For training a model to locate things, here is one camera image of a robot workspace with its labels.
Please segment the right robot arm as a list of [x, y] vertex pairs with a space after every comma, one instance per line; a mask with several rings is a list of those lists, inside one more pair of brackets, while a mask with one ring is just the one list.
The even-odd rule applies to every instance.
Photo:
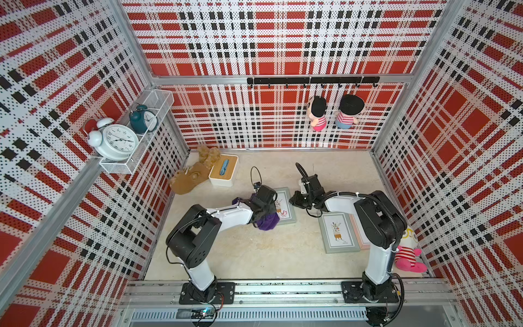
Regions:
[[348, 291], [347, 295], [353, 301], [367, 302], [394, 298], [392, 266], [407, 221], [385, 193], [326, 192], [316, 174], [302, 177], [299, 185], [301, 190], [290, 200], [293, 206], [306, 211], [316, 209], [322, 213], [353, 215], [370, 241], [369, 261], [360, 288]]

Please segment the pink picture frame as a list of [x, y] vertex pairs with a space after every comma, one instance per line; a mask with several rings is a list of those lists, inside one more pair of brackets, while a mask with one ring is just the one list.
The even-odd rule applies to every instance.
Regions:
[[364, 229], [362, 227], [362, 224], [360, 223], [359, 219], [355, 215], [349, 216], [351, 219], [352, 226], [354, 228], [355, 236], [358, 240], [358, 244], [360, 249], [370, 249], [371, 242], [366, 237], [366, 234], [364, 233]]

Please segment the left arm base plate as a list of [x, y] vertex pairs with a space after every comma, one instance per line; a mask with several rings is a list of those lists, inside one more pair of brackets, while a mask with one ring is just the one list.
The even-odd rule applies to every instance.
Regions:
[[236, 284], [234, 282], [214, 281], [201, 291], [193, 283], [184, 283], [178, 303], [180, 305], [231, 305], [234, 302]]

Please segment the pink object behind right arm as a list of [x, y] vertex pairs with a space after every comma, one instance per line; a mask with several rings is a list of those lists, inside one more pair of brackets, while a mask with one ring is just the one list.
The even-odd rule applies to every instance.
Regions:
[[398, 246], [398, 252], [395, 255], [394, 263], [396, 268], [401, 271], [425, 273], [427, 266], [418, 260], [421, 257], [422, 250], [418, 247], [418, 239], [411, 226], [408, 226], [403, 233], [403, 237]]

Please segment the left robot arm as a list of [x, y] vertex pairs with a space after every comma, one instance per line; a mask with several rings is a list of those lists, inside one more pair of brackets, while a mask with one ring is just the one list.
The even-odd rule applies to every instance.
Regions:
[[172, 254], [189, 276], [185, 296], [193, 301], [212, 303], [223, 294], [211, 271], [207, 256], [219, 233], [238, 226], [275, 224], [278, 215], [277, 192], [261, 185], [248, 199], [236, 198], [222, 208], [204, 208], [195, 204], [183, 215], [166, 238], [166, 254]]

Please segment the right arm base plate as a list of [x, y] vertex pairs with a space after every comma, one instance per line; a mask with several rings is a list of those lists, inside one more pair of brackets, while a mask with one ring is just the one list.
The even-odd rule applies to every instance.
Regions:
[[370, 281], [344, 281], [341, 283], [344, 302], [347, 304], [399, 303], [399, 296], [391, 281], [376, 286]]

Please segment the green frame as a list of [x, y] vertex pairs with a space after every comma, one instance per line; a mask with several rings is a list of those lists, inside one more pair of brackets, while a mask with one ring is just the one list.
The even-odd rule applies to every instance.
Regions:
[[288, 225], [297, 222], [294, 207], [290, 204], [290, 189], [281, 187], [275, 189], [277, 198], [275, 200], [276, 213], [279, 217], [279, 226]]
[[327, 254], [360, 251], [359, 243], [347, 214], [324, 213], [318, 220]]

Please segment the purple microfiber cloth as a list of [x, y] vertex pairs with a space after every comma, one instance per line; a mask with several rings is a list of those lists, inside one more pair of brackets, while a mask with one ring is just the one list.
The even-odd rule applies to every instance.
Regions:
[[279, 223], [279, 217], [276, 213], [275, 201], [260, 200], [254, 193], [249, 200], [242, 198], [235, 198], [232, 204], [244, 203], [247, 204], [253, 211], [253, 215], [249, 220], [255, 228], [263, 231], [272, 230]]

